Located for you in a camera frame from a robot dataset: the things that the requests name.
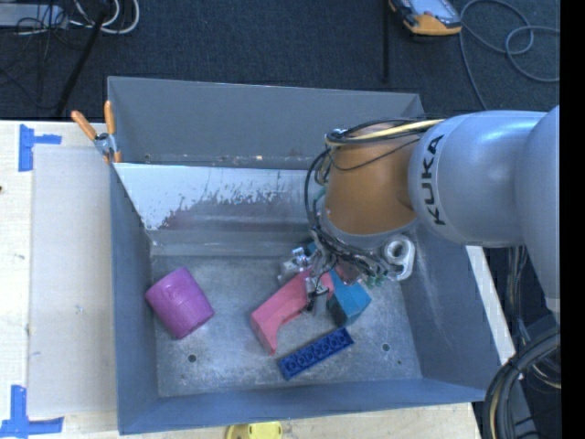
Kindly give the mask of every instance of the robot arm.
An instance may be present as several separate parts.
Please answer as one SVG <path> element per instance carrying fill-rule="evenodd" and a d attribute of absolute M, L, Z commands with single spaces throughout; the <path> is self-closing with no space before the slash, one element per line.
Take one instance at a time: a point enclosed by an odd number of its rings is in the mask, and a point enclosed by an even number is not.
<path fill-rule="evenodd" d="M 557 106 L 333 131 L 309 171 L 325 189 L 308 206 L 315 239 L 348 282 L 408 277 L 401 233 L 417 220 L 462 245 L 526 245 L 560 323 L 558 127 Z"/>

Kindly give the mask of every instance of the yellow object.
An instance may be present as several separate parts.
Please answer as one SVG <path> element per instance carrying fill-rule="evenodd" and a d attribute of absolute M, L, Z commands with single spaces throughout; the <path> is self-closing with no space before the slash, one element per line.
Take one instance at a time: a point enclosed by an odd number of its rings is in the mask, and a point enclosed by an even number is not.
<path fill-rule="evenodd" d="M 235 424 L 228 428 L 226 439 L 281 439 L 282 426 L 278 421 Z"/>

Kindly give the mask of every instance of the pink plastic toy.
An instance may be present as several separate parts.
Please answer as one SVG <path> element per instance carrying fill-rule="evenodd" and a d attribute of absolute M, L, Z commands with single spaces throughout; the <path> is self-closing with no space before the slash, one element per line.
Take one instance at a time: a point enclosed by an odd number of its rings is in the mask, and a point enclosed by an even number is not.
<path fill-rule="evenodd" d="M 311 269 L 298 273 L 250 316 L 252 330 L 271 356 L 276 353 L 278 329 L 298 317 L 307 307 L 304 280 Z M 333 295 L 334 285 L 329 272 L 321 277 L 329 289 L 327 299 Z"/>

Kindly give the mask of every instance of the pink cup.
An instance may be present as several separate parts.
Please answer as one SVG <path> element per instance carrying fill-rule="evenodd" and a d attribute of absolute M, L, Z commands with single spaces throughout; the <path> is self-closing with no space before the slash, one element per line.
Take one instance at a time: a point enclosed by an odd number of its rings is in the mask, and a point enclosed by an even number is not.
<path fill-rule="evenodd" d="M 185 267 L 153 284 L 144 298 L 175 338 L 186 337 L 215 314 L 195 278 Z"/>

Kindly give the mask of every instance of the black object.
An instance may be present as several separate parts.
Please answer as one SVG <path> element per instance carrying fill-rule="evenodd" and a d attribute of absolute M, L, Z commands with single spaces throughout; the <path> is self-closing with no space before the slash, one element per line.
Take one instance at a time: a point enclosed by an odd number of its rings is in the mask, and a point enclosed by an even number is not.
<path fill-rule="evenodd" d="M 81 53 L 81 56 L 80 56 L 77 64 L 75 65 L 75 68 L 73 69 L 73 71 L 69 75 L 69 79 L 67 80 L 67 83 L 65 84 L 65 88 L 63 89 L 63 92 L 61 93 L 61 96 L 58 99 L 57 110 L 55 111 L 56 117 L 60 117 L 63 114 L 63 109 L 65 109 L 65 104 L 67 104 L 69 96 L 71 95 L 71 92 L 73 91 L 73 88 L 75 87 L 75 83 L 77 82 L 77 78 L 80 76 L 81 71 L 83 70 L 83 66 L 85 65 L 86 60 L 90 56 L 91 49 L 93 48 L 93 44 L 95 43 L 98 35 L 100 34 L 101 25 L 103 24 L 103 21 L 105 20 L 106 16 L 109 13 L 112 2 L 113 2 L 113 0 L 105 0 L 105 5 L 101 9 L 100 13 L 98 14 L 98 17 L 95 20 L 95 23 L 93 24 L 93 28 L 91 29 L 90 39 L 88 40 L 87 44 L 83 48 L 83 52 Z"/>

